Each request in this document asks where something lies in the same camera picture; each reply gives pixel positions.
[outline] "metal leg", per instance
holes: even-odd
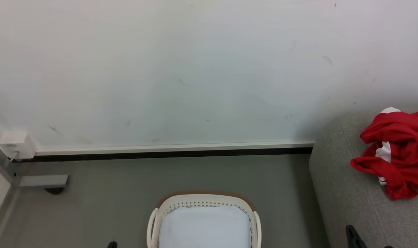
[[[69,175],[55,176],[23,176],[19,187],[43,187],[48,193],[59,195],[68,183]]]
[[[69,175],[21,176],[17,166],[10,162],[1,149],[0,173],[12,184],[12,187],[42,187],[53,195],[62,193],[69,177]]]

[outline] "electrical outlet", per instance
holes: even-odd
[[[7,157],[12,158],[19,152],[16,158],[33,158],[36,154],[36,145],[26,132],[5,132],[0,140]]]

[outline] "floor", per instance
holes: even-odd
[[[157,202],[177,190],[228,190],[256,206],[262,247],[327,248],[308,154],[26,163],[26,175],[70,174],[59,196],[20,192],[0,248],[146,247]]]

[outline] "gray sofa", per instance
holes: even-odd
[[[401,110],[413,113],[418,108]],[[348,224],[356,228],[368,248],[418,248],[418,195],[392,201],[376,176],[350,165],[368,147],[360,133],[380,111],[337,118],[314,145],[310,172],[332,248],[347,247]]]

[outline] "white basket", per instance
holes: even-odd
[[[163,218],[180,207],[236,206],[248,215],[251,224],[252,248],[261,248],[261,222],[252,202],[245,196],[213,190],[192,190],[172,193],[161,200],[152,211],[147,225],[147,248],[158,248]]]

